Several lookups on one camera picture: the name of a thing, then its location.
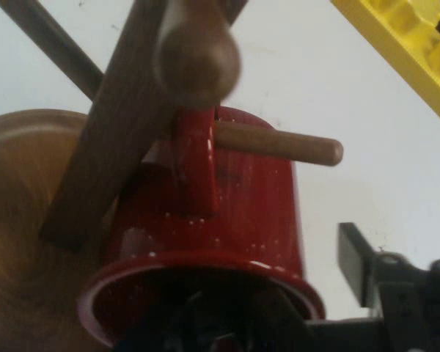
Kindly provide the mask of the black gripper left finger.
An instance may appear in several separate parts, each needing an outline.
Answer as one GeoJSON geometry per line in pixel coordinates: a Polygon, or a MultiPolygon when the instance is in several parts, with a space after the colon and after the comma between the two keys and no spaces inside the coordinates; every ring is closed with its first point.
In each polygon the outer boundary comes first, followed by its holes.
{"type": "Polygon", "coordinates": [[[175,309],[151,351],[315,351],[305,319],[277,288],[197,293],[175,309]]]}

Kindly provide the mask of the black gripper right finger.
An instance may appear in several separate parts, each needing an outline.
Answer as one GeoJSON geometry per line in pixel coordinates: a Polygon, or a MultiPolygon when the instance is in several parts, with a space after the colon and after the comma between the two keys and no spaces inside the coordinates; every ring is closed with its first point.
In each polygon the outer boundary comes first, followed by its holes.
{"type": "Polygon", "coordinates": [[[337,228],[340,270],[359,305],[379,318],[391,351],[440,351],[440,259],[429,269],[378,252],[354,223],[337,228]]]}

